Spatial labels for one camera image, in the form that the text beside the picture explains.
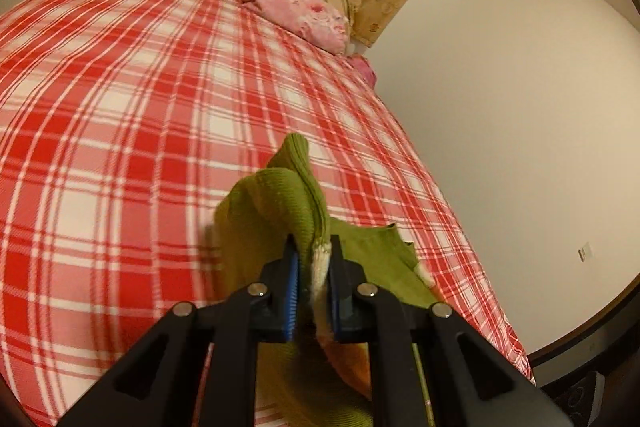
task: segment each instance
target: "wall outlet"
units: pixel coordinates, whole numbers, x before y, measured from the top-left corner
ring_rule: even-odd
[[[589,243],[585,243],[582,248],[578,248],[578,255],[580,256],[580,261],[583,263],[589,259],[593,259],[593,250],[591,250],[591,245]]]

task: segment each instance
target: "patterned pillow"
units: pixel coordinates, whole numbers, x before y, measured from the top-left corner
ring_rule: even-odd
[[[244,0],[243,5],[318,48],[344,53],[347,19],[323,0]]]
[[[364,78],[367,86],[371,89],[376,87],[376,81],[378,77],[376,76],[376,72],[371,68],[371,64],[369,61],[360,55],[359,53],[354,53],[353,55],[349,55],[346,57],[348,63],[350,63],[351,67],[360,73],[360,76]]]

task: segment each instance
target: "green cloth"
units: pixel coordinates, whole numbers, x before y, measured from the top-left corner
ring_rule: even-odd
[[[368,229],[330,217],[310,169],[308,142],[299,134],[284,139],[266,169],[233,187],[215,211],[214,226],[227,294],[257,280],[265,263],[279,259],[289,233],[300,254],[294,340],[260,344],[260,390],[276,402],[292,427],[370,427],[369,401],[339,378],[314,336],[314,321],[318,330],[318,322],[324,328],[327,324],[324,296],[310,303],[312,273],[326,278],[323,257],[329,252],[330,235],[338,234],[345,259],[360,263],[369,282],[401,301],[428,307],[436,299],[414,273],[414,248],[402,240],[395,225]]]

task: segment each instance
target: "metal screw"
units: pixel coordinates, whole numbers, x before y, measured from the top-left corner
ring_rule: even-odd
[[[436,317],[440,317],[441,319],[448,319],[453,314],[451,306],[444,302],[436,302],[431,307],[431,310]]]
[[[364,297],[372,297],[378,293],[378,287],[370,282],[358,284],[358,293]]]
[[[190,302],[178,302],[174,306],[174,315],[178,315],[178,317],[186,317],[190,315],[193,311],[193,304]]]
[[[246,290],[249,292],[249,295],[253,295],[254,297],[262,297],[269,291],[267,285],[261,282],[252,282]]]

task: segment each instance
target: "plaid pattern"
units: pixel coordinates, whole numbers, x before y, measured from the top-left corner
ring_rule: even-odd
[[[27,0],[0,20],[0,371],[40,426],[176,301],[220,298],[216,204],[296,130],[330,212],[398,223],[444,295],[522,345],[402,128],[340,57],[240,0]],[[258,425],[284,425],[269,404]]]

